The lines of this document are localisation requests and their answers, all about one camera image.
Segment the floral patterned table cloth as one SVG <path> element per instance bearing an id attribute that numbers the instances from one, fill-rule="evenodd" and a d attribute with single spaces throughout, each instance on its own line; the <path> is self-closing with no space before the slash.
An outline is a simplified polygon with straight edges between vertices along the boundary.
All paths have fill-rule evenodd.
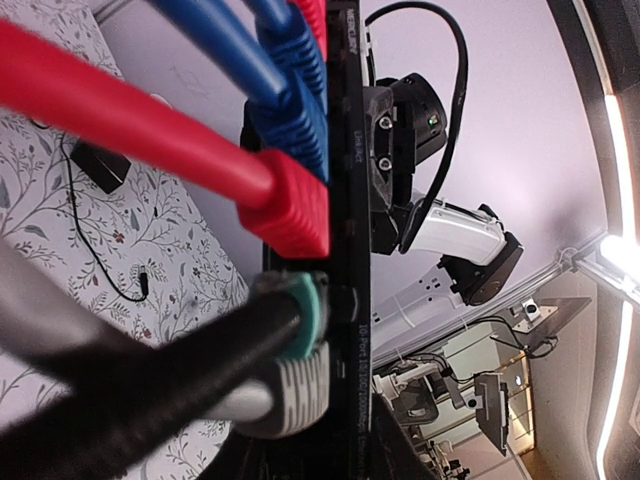
<path id="1" fill-rule="evenodd" d="M 1 1 L 4 17 L 122 78 L 85 1 Z M 77 235 L 65 153 L 76 137 L 1 108 L 1 237 L 76 302 L 148 345 L 171 342 L 244 303 L 248 287 L 183 183 L 131 160 L 106 194 L 71 166 L 81 232 L 121 297 Z M 67 393 L 1 349 L 1 431 Z M 197 479 L 230 423 L 194 421 L 116 479 Z"/>

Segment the black ethernet cable teal boot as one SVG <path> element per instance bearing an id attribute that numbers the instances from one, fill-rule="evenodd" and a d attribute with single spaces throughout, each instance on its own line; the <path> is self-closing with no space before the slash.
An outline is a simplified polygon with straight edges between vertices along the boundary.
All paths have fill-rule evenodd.
<path id="1" fill-rule="evenodd" d="M 328 280 L 268 272 L 249 301 L 159 348 L 126 337 L 57 288 L 44 308 L 2 296 L 1 344 L 73 388 L 1 436 L 5 479 L 110 479 L 206 415 L 279 439 L 329 404 Z"/>

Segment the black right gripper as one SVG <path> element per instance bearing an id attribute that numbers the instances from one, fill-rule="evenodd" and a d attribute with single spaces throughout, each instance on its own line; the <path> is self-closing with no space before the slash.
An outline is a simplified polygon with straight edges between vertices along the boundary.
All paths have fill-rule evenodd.
<path id="1" fill-rule="evenodd" d="M 367 158 L 370 161 L 371 249 L 390 255 L 413 206 L 416 167 L 447 142 L 447 115 L 420 74 L 385 78 L 364 89 Z"/>

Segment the black power adapter brick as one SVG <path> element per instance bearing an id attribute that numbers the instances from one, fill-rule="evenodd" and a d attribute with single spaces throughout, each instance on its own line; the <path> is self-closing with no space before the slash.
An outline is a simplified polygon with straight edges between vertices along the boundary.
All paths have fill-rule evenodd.
<path id="1" fill-rule="evenodd" d="M 119 189 L 131 168 L 124 155 L 111 152 L 84 141 L 72 149 L 71 160 L 106 194 Z"/>

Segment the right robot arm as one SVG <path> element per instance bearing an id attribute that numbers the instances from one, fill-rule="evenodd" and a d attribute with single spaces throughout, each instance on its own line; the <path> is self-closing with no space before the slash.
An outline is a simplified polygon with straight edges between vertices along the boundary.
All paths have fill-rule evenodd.
<path id="1" fill-rule="evenodd" d="M 417 167 L 455 144 L 436 91 L 417 73 L 385 78 L 364 89 L 370 170 L 371 251 L 438 255 L 419 279 L 372 310 L 372 350 L 447 311 L 492 300 L 524 248 L 486 204 L 475 210 L 415 190 Z"/>

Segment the black network switch box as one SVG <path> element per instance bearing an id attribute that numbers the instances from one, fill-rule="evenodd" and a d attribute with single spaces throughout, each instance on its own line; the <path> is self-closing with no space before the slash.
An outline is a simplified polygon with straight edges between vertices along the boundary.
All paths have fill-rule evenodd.
<path id="1" fill-rule="evenodd" d="M 331 255 L 287 261 L 263 250 L 266 270 L 322 270 L 330 281 L 330 404 L 305 431 L 253 441 L 231 479 L 368 479 L 371 430 L 371 247 L 369 162 L 365 133 L 361 18 L 356 1 L 330 1 L 328 96 Z"/>

